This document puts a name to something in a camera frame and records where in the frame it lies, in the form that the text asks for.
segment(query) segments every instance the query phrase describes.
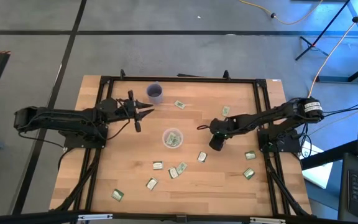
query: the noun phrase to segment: concrete floor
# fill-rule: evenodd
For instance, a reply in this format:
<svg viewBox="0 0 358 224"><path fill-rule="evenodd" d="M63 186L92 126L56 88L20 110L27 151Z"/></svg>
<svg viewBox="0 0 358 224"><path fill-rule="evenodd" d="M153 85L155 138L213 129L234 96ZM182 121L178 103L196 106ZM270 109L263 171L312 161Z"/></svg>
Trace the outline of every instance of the concrete floor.
<svg viewBox="0 0 358 224"><path fill-rule="evenodd" d="M358 1L352 2L358 12ZM263 3L286 21L298 19L314 4L290 0ZM285 26L236 0L93 0L86 5L80 29L322 30L341 4L324 3L305 21ZM71 29L79 5L80 0L0 0L0 29ZM330 30L345 31L351 18L345 9ZM0 36L0 50L12 51L0 81L0 141L6 145L0 150L0 215L10 212L32 145L12 128L13 112L25 106L46 105L67 40L67 36ZM318 47L329 52L338 40L324 37ZM79 36L56 108L74 108L83 75L118 75L120 69L128 75L187 73L206 77L221 77L229 70L231 77L281 79L287 99L306 96L325 57L312 51L294 61L305 48L298 37ZM350 37L321 74L349 76L357 70L358 37ZM358 85L318 83L313 96L321 100L326 111L347 108L357 103ZM311 126L310 131L341 116L331 116ZM355 140L357 126L358 117L353 116L312 135L313 144L330 149ZM47 139L63 142L54 131L48 132ZM61 153L61 149L44 144L24 212L47 211ZM313 212L325 217L319 209Z"/></svg>

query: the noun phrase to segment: paper money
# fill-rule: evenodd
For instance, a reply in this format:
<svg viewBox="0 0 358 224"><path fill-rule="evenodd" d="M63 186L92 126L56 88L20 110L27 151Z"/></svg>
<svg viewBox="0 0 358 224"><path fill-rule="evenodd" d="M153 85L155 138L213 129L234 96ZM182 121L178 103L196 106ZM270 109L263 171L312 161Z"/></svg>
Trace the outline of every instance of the paper money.
<svg viewBox="0 0 358 224"><path fill-rule="evenodd" d="M200 152L198 154L197 160L200 161L200 162L205 162L206 156L207 156L207 154L205 152Z"/></svg>
<svg viewBox="0 0 358 224"><path fill-rule="evenodd" d="M180 144L180 141L181 141L181 139L180 139L179 135L176 135L174 132L170 132L167 140L165 141L165 143L168 146L175 147L175 146L178 146Z"/></svg>
<svg viewBox="0 0 358 224"><path fill-rule="evenodd" d="M179 176L178 172L177 172L177 169L174 168L174 167L169 168L168 172L169 172L169 175L171 176L171 179L177 178Z"/></svg>
<svg viewBox="0 0 358 224"><path fill-rule="evenodd" d="M251 179L251 177L255 174L254 170L248 168L243 175L246 177L247 180Z"/></svg>
<svg viewBox="0 0 358 224"><path fill-rule="evenodd" d="M229 114L229 111L230 111L230 107L224 106L222 110L222 115L227 116Z"/></svg>
<svg viewBox="0 0 358 224"><path fill-rule="evenodd" d="M153 162L153 170L164 169L164 164L162 161Z"/></svg>
<svg viewBox="0 0 358 224"><path fill-rule="evenodd" d="M153 190L153 188L157 185L158 180L154 179L153 177L150 178L150 180L147 182L146 187L150 190Z"/></svg>
<svg viewBox="0 0 358 224"><path fill-rule="evenodd" d="M179 164L179 166L177 167L178 174L180 175L181 173L183 173L183 171L185 171L186 167L187 167L187 164L185 164L184 162L181 162Z"/></svg>
<svg viewBox="0 0 358 224"><path fill-rule="evenodd" d="M179 107L180 109L185 109L185 104L184 103L182 103L182 102L180 102L179 100L176 100L176 102L175 102L175 106L177 106L177 107Z"/></svg>
<svg viewBox="0 0 358 224"><path fill-rule="evenodd" d="M124 196L124 193L119 191L118 189L114 189L114 191L111 194L111 197L116 199L117 201L121 201L122 197Z"/></svg>
<svg viewBox="0 0 358 224"><path fill-rule="evenodd" d="M255 152L254 151L246 152L246 158L247 158L247 160L255 159L256 158Z"/></svg>

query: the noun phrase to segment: wooden tabletop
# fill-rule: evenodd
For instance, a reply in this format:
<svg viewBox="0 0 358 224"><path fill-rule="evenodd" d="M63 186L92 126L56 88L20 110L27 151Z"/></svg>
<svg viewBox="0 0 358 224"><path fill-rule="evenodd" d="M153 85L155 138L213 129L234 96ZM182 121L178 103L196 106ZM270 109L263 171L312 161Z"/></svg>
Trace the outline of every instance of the wooden tabletop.
<svg viewBox="0 0 358 224"><path fill-rule="evenodd" d="M100 76L87 75L78 95L76 110L92 108L98 92ZM127 98L133 90L139 101L149 102L145 90L151 82L116 81L112 97ZM211 133L196 130L213 118L224 119L223 106L231 108L229 116L256 113L251 84L242 83L182 83L160 82L163 103L141 122L142 132L135 131L133 122L102 150L91 210L94 212L192 214L192 215L272 215L269 188L263 155L259 152L257 135L251 131L226 141L221 152L209 146ZM285 102L280 80L267 80L271 106ZM184 110L173 103L186 104ZM112 136L123 122L109 125ZM184 135L178 149L163 145L162 134L177 128ZM257 158L246 160L244 153L255 151ZM208 154L205 163L197 161L198 154ZM84 149L75 149L62 160L50 208L59 206L78 181ZM299 161L289 153L281 153L285 183L296 201L311 213L305 181ZM163 161L163 170L153 170L153 161ZM187 169L171 179L168 168L180 162ZM252 168L255 175L247 180L242 173ZM153 191L146 183L153 177L158 184ZM125 195L118 202L111 197L114 189ZM276 186L279 211L282 213L280 191ZM81 208L85 204L85 193Z"/></svg>

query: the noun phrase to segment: tripod stand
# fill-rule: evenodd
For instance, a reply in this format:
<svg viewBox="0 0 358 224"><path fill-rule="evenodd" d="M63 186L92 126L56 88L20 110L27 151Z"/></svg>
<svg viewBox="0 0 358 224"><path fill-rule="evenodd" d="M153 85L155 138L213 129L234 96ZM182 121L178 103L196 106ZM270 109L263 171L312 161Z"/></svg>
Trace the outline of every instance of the tripod stand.
<svg viewBox="0 0 358 224"><path fill-rule="evenodd" d="M338 17L338 15L342 12L342 10L347 6L347 4L350 2L350 0L347 0L345 4L342 6L342 8L337 12L337 14L334 16L333 19L329 22L329 24L324 28L324 30L320 33L320 35L317 37L317 39L311 43L308 40L306 40L304 37L300 37L303 41L305 41L308 44L308 48L303 51L295 60L299 60L305 53L307 53L309 50L317 50L321 53L323 53L325 56L328 57L328 54L324 52L323 50L316 47L317 41L324 35L324 33L328 30L329 26L335 21L335 19Z"/></svg>

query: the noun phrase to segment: plastic cup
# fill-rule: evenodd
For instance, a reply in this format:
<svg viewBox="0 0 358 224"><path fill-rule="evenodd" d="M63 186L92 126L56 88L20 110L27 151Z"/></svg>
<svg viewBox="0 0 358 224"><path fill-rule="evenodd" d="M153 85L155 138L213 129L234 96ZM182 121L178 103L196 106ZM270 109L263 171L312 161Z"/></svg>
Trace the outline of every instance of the plastic cup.
<svg viewBox="0 0 358 224"><path fill-rule="evenodd" d="M162 87L158 82L149 85L146 89L146 94L151 103L158 105L162 102Z"/></svg>
<svg viewBox="0 0 358 224"><path fill-rule="evenodd" d="M167 143L165 143L165 141L168 139L168 136L169 136L169 133L175 133L176 135L179 135L180 136L180 143L179 145L175 146L175 147L172 147L172 146L169 146L167 145ZM170 128L170 129L167 129L164 131L164 133L162 134L162 142L164 143L164 145L170 149L176 149L178 147L181 146L181 144L183 143L183 134L176 128Z"/></svg>

